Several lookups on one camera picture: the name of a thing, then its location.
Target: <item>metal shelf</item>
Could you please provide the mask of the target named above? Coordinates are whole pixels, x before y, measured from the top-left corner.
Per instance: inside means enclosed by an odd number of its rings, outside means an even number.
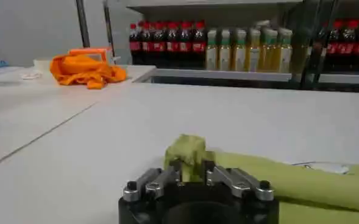
[[[359,75],[354,74],[321,74],[319,83],[359,84]]]
[[[207,70],[185,70],[185,69],[155,69],[144,75],[136,82],[143,82],[152,76],[160,77],[183,77],[203,79],[231,79],[252,80],[268,82],[289,82],[290,73],[265,73],[265,72],[235,72],[235,71],[207,71]]]
[[[302,0],[128,0],[128,8],[185,5],[232,5],[302,2]]]

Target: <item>orange box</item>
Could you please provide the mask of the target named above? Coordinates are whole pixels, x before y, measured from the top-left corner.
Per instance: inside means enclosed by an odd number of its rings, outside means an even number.
[[[113,51],[111,47],[86,47],[86,48],[77,48],[71,49],[68,51],[70,55],[79,55],[85,54],[89,57],[98,60],[106,61],[108,65],[114,64],[113,61]]]

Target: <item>white table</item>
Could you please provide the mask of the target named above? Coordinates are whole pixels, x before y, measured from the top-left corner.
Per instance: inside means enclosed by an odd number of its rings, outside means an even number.
[[[131,67],[126,82],[108,85],[100,91],[88,90],[86,86],[64,87],[40,79],[21,80],[20,73],[29,70],[0,75],[0,160],[104,99],[108,89],[128,85],[153,68]]]
[[[286,163],[359,163],[359,94],[131,83],[0,164],[0,223],[109,224],[181,133]]]

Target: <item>green towel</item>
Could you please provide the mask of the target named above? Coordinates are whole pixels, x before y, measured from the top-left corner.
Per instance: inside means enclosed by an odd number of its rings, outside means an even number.
[[[182,135],[165,155],[183,161],[183,181],[197,181],[202,159],[223,167],[240,168],[268,180],[280,199],[280,223],[359,223],[359,165],[347,175],[278,163],[270,159],[205,151],[205,140]]]

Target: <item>orange cloth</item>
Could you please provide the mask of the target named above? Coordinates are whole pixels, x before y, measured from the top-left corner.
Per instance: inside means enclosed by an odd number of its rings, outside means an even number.
[[[86,55],[59,55],[52,59],[51,73],[60,85],[87,84],[89,89],[102,89],[106,83],[126,79],[126,71]]]

